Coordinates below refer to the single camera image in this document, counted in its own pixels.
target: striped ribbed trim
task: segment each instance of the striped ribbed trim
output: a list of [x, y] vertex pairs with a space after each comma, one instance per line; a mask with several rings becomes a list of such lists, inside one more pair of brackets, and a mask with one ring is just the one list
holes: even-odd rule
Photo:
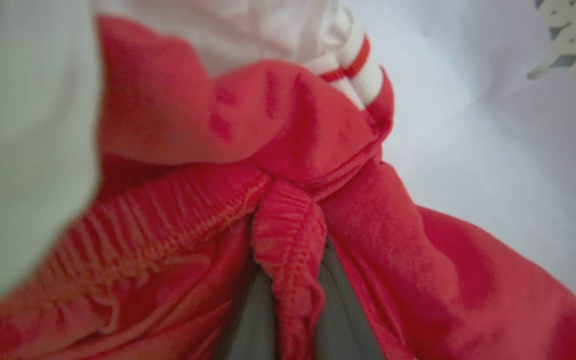
[[156, 271], [179, 249], [251, 214], [271, 184], [253, 167], [192, 165], [98, 203], [0, 311], [38, 309]]
[[320, 78], [344, 93], [363, 110], [379, 95], [384, 73], [371, 51], [370, 41], [349, 10], [338, 12], [336, 25], [349, 28], [348, 37], [339, 50], [304, 64]]

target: red garment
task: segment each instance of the red garment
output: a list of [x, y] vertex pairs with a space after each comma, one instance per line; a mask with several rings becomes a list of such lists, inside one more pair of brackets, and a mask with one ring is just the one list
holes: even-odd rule
[[381, 162], [386, 76], [361, 111], [299, 66], [210, 80], [179, 39], [99, 31], [102, 192], [0, 303], [0, 359], [208, 359], [251, 251], [282, 359], [312, 359], [329, 234], [387, 359], [576, 360], [576, 297]]

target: red fabric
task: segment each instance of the red fabric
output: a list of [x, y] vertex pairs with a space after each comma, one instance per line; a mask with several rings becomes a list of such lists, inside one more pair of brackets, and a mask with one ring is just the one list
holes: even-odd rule
[[0, 303], [0, 359], [208, 359], [251, 254], [282, 359], [312, 359], [329, 234], [388, 360], [576, 360], [573, 294], [380, 161], [387, 80], [359, 111], [299, 66], [210, 80], [180, 39], [99, 32], [103, 187]]

